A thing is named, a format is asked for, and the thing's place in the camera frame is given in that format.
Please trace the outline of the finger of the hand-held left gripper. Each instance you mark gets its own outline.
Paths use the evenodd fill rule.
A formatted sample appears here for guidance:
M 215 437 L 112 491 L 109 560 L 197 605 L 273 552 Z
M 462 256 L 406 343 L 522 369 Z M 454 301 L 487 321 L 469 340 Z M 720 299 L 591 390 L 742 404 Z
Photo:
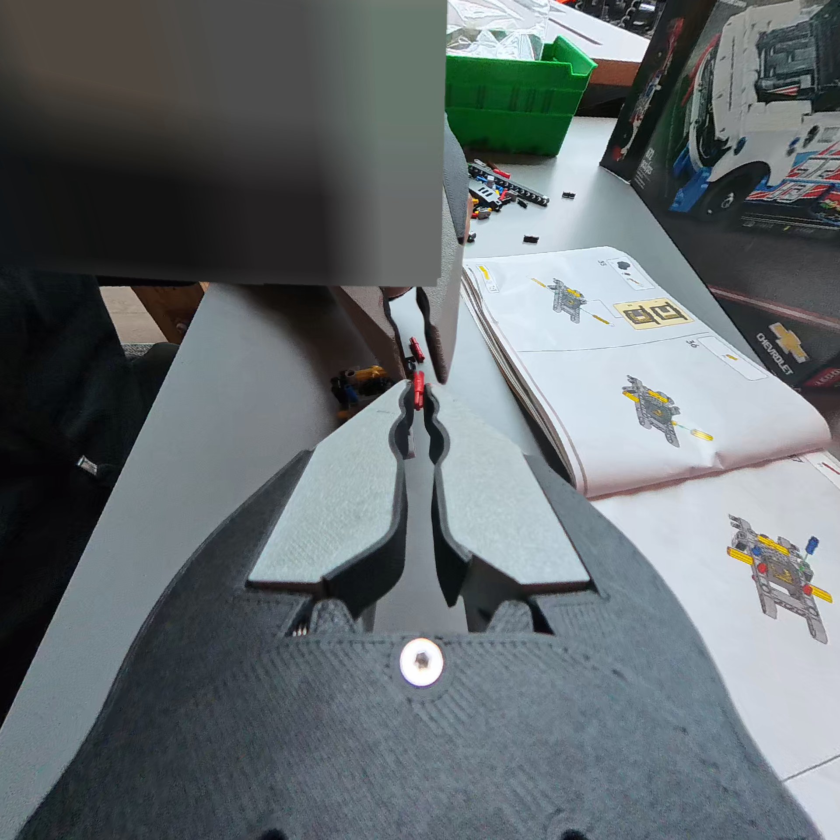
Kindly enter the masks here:
M 331 287 L 375 359 L 394 381 L 405 379 L 405 356 L 390 302 L 405 294 L 404 287 Z
M 444 248 L 443 275 L 436 286 L 416 288 L 416 302 L 423 315 L 428 356 L 440 384 L 448 381 L 452 371 L 464 250 L 463 245 Z

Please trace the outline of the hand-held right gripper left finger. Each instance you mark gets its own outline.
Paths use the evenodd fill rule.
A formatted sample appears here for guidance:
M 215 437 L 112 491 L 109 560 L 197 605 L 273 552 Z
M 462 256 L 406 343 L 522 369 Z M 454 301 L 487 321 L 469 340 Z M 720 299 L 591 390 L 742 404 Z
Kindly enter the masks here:
M 400 381 L 308 453 L 249 584 L 337 599 L 354 618 L 393 588 L 405 563 L 413 411 Z

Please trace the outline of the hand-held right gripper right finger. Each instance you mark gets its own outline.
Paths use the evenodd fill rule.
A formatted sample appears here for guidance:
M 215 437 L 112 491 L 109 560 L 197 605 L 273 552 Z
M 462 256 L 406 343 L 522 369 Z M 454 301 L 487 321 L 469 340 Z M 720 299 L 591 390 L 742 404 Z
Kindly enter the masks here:
M 591 577 L 520 447 L 442 386 L 427 385 L 423 405 L 446 603 L 497 607 L 588 589 Z

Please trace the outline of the grey yellow lego assembly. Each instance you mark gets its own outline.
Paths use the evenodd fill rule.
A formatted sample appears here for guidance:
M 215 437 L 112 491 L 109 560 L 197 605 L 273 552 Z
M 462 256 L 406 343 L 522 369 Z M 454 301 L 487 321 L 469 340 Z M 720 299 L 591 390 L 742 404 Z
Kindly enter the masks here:
M 409 354 L 404 362 L 413 385 L 419 386 L 424 378 L 422 364 L 425 362 L 425 355 L 416 338 L 410 338 L 409 345 Z M 396 380 L 378 364 L 339 371 L 330 379 L 331 393 L 339 403 L 337 414 L 339 423 L 343 424 L 351 419 L 354 414 L 392 388 L 395 383 Z

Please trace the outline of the pile of loose lego pieces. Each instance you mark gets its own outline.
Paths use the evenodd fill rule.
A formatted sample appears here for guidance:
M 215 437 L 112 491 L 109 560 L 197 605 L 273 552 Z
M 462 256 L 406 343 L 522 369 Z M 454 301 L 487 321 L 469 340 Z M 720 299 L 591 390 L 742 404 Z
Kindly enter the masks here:
M 489 167 L 480 160 L 467 163 L 469 175 L 470 218 L 487 219 L 509 204 L 547 207 L 550 198 L 525 185 L 514 182 L 507 173 Z

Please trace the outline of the open lego instruction booklet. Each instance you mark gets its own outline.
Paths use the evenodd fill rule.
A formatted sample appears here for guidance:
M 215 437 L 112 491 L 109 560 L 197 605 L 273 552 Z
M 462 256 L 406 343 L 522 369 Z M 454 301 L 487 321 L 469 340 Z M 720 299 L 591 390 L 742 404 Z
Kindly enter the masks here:
M 838 838 L 826 420 L 615 248 L 468 259 L 462 290 L 576 489 L 662 574 L 771 767 Z

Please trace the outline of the lego set car box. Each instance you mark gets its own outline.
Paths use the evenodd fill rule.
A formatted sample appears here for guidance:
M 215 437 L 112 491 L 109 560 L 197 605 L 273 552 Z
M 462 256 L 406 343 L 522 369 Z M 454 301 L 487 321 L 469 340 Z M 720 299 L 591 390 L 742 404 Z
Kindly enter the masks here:
M 663 8 L 601 165 L 838 455 L 839 2 Z

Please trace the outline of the green plastic bin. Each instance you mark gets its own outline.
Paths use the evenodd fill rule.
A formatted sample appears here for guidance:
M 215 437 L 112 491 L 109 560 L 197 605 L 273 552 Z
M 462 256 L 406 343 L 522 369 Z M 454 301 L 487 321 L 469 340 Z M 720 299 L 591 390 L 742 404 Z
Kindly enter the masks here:
M 539 60 L 447 56 L 449 128 L 471 149 L 556 156 L 596 67 L 561 36 Z

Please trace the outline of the clear plastic bags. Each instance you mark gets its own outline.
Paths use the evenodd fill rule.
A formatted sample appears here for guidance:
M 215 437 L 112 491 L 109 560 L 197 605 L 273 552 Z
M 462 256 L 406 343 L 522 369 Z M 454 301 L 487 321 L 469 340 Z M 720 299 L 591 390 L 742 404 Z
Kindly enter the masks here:
M 448 1 L 449 56 L 539 60 L 550 1 Z

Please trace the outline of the wooden table leg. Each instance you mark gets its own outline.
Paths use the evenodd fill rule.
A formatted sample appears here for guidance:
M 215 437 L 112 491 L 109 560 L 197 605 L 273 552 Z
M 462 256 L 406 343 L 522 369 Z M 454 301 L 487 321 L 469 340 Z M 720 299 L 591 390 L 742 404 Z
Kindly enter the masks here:
M 181 344 L 209 283 L 151 285 L 135 282 L 131 288 L 170 343 Z

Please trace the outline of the white table with wooden edge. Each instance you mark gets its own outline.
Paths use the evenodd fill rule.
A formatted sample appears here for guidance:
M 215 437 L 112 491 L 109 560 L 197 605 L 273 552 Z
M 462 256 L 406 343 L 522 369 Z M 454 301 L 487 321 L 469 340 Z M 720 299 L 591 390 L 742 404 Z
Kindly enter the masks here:
M 591 84 L 630 88 L 649 40 L 568 5 L 551 2 L 547 40 L 561 36 L 593 60 Z

